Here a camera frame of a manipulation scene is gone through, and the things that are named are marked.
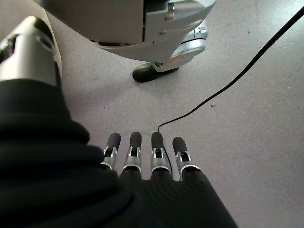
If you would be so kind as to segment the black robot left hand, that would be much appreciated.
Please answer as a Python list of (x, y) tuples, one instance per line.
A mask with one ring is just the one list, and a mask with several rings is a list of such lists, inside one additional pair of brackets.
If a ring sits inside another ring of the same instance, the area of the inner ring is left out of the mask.
[(26, 17), (0, 44), (0, 225), (3, 228), (234, 228), (208, 178), (174, 149), (149, 180), (129, 161), (113, 170), (120, 135), (102, 151), (71, 119), (49, 26)]

